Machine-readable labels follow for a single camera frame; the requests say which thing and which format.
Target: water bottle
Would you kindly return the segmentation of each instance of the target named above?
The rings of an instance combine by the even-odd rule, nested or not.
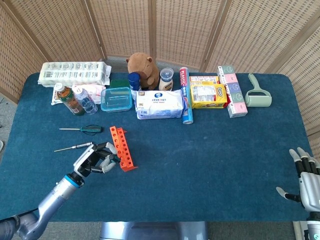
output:
[[[76,86],[72,90],[74,91],[75,98],[87,114],[95,114],[98,111],[97,105],[92,100],[87,90],[83,89],[81,86]]]

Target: plastic food container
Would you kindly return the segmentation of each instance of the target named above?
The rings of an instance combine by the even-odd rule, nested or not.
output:
[[[160,71],[160,83],[159,90],[160,91],[172,91],[174,86],[174,81],[172,77],[174,76],[174,70],[170,67],[166,67]]]
[[[104,89],[101,92],[101,110],[114,113],[132,108],[132,95],[129,87]]]

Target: orange plastic rack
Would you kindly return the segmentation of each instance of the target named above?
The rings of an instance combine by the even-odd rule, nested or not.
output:
[[[120,167],[123,171],[127,172],[133,169],[136,169],[137,166],[134,166],[134,162],[131,159],[129,148],[127,145],[125,133],[122,127],[116,128],[116,126],[110,127],[110,132],[113,140],[113,144],[116,149],[116,154],[120,161]]]

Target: green tea bottle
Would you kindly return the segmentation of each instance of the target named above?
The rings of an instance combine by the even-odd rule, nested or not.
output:
[[[74,115],[81,116],[85,114],[85,110],[76,100],[71,88],[65,87],[62,83],[58,82],[54,85],[54,90],[57,91],[59,99]]]

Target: robotic arm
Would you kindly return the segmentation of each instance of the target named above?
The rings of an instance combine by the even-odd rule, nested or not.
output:
[[[73,172],[56,183],[53,190],[41,201],[38,208],[0,220],[0,239],[11,240],[17,233],[23,240],[37,240],[48,222],[73,193],[84,184],[90,173],[105,174],[120,160],[110,142],[91,144],[73,164]]]
[[[277,186],[277,192],[285,199],[302,204],[309,212],[307,218],[308,235],[310,240],[320,240],[320,162],[311,157],[302,148],[290,149],[289,153],[295,163],[299,180],[300,194],[295,195],[285,192]]]

